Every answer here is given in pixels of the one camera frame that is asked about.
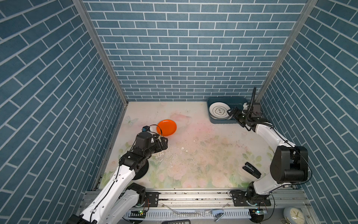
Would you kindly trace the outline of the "white plate clover emblem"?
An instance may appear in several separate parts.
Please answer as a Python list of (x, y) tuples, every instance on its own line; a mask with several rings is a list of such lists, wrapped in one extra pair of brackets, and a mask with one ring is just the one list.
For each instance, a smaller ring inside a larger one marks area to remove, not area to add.
[(210, 117), (216, 120), (229, 119), (228, 110), (231, 108), (222, 102), (215, 102), (209, 106)]

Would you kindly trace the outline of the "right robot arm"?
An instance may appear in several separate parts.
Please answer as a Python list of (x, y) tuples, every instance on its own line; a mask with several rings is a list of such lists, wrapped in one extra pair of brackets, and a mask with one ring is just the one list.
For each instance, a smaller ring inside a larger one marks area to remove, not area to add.
[(242, 109), (234, 107), (228, 114), (241, 127), (261, 136), (273, 149), (273, 158), (269, 172), (262, 176), (257, 166), (246, 162), (243, 169), (256, 178), (249, 183), (246, 190), (232, 190), (230, 196), (234, 205), (270, 206), (269, 195), (286, 185), (301, 185), (309, 179), (308, 150), (284, 138), (275, 127), (262, 117), (261, 104), (255, 101), (256, 88), (253, 89), (251, 102), (245, 103)]

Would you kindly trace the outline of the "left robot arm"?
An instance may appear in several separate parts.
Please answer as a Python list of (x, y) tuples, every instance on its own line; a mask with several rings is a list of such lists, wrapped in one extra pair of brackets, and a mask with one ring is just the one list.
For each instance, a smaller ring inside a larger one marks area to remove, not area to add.
[(116, 224), (134, 206), (145, 202), (145, 187), (134, 183), (149, 169), (149, 158), (167, 150), (168, 139), (155, 132), (140, 132), (120, 159), (116, 171), (80, 215), (71, 215), (68, 224)]

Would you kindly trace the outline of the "black round plate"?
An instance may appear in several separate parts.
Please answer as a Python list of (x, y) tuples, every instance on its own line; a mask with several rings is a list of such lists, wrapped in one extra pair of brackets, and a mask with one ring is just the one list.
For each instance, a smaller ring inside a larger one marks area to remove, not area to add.
[(149, 163), (147, 162), (135, 175), (133, 181), (141, 179), (149, 170)]

